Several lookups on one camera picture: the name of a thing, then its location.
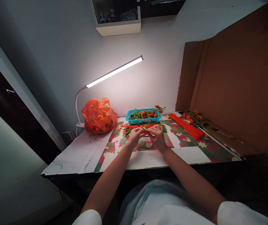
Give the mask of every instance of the orange plastic bag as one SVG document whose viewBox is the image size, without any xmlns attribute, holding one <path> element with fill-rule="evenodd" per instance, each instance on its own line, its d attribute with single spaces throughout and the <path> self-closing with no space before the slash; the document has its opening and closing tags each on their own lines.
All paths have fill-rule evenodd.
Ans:
<svg viewBox="0 0 268 225">
<path fill-rule="evenodd" d="M 105 114 L 103 119 L 98 115 Z M 90 99 L 82 109 L 85 118 L 85 129 L 92 134 L 103 134 L 112 130 L 117 123 L 117 113 L 110 107 L 109 99 L 103 98 L 101 104 L 95 98 Z"/>
</svg>

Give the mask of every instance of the figurine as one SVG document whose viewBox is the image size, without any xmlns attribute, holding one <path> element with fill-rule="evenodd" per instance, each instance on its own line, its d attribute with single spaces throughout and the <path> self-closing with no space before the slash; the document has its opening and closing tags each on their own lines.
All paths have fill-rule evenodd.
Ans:
<svg viewBox="0 0 268 225">
<path fill-rule="evenodd" d="M 100 15 L 99 15 L 99 23 L 107 23 L 105 17 L 103 16 L 102 12 L 100 12 Z"/>
<path fill-rule="evenodd" d="M 108 20 L 109 23 L 116 22 L 113 9 L 110 9 L 110 13 L 107 15 L 107 20 Z"/>
</svg>

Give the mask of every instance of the desk lamp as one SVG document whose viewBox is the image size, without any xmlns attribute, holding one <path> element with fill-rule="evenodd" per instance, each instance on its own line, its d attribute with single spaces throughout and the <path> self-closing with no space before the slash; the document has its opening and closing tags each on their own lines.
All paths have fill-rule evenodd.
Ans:
<svg viewBox="0 0 268 225">
<path fill-rule="evenodd" d="M 110 71 L 109 73 L 99 77 L 98 79 L 95 79 L 94 81 L 86 84 L 84 87 L 82 87 L 77 92 L 76 97 L 75 97 L 75 110 L 76 110 L 76 114 L 77 114 L 77 118 L 78 118 L 78 122 L 79 122 L 78 124 L 76 124 L 77 127 L 84 127 L 84 123 L 81 123 L 81 121 L 80 121 L 79 114 L 78 114 L 78 109 L 77 109 L 77 99 L 78 99 L 78 96 L 79 96 L 80 92 L 83 91 L 84 89 L 92 87 L 93 85 L 95 85 L 95 84 L 97 84 L 97 83 L 99 83 L 99 82 L 101 82 L 103 80 L 106 80 L 107 78 L 113 76 L 114 74 L 117 74 L 117 73 L 123 71 L 124 69 L 127 69 L 127 68 L 135 65 L 136 63 L 141 62 L 142 60 L 143 60 L 143 57 L 141 55 L 141 56 L 131 60 L 130 62 L 127 62 L 126 64 L 124 64 L 124 65 L 122 65 L 122 66 Z"/>
</svg>

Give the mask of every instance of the white shirt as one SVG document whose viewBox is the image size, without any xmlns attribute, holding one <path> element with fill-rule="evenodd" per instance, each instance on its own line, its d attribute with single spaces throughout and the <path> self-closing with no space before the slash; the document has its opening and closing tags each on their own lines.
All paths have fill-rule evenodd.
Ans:
<svg viewBox="0 0 268 225">
<path fill-rule="evenodd" d="M 164 180 L 153 180 L 143 188 L 135 187 L 126 196 L 120 210 L 120 225 L 213 225 L 197 213 L 187 192 Z M 239 202 L 223 202 L 217 212 L 218 225 L 268 224 L 268 217 Z M 82 213 L 73 225 L 101 225 L 99 213 L 93 209 Z"/>
</svg>

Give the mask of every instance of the lamp light bar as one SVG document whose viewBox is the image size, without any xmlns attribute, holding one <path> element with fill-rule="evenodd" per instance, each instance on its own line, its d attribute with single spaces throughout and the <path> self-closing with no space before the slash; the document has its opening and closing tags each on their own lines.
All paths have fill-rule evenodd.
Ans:
<svg viewBox="0 0 268 225">
<path fill-rule="evenodd" d="M 103 75 L 101 77 L 99 77 L 98 79 L 90 82 L 89 84 L 87 84 L 85 86 L 88 87 L 88 88 L 92 87 L 93 85 L 95 85 L 95 84 L 97 84 L 97 83 L 99 83 L 99 82 L 101 82 L 101 81 L 113 76 L 114 74 L 117 74 L 117 73 L 123 71 L 124 69 L 127 69 L 127 68 L 135 65 L 136 63 L 141 62 L 142 60 L 143 60 L 143 57 L 141 55 L 141 56 L 137 57 L 136 59 L 133 59 L 132 61 L 130 61 L 130 62 L 128 62 L 128 63 L 126 63 L 126 64 L 124 64 L 124 65 L 122 65 L 122 66 L 120 66 L 120 67 L 118 67 L 118 68 L 116 68 L 114 70 L 112 70 L 111 72 L 109 72 L 109 73 L 107 73 L 107 74 L 105 74 L 105 75 Z"/>
</svg>

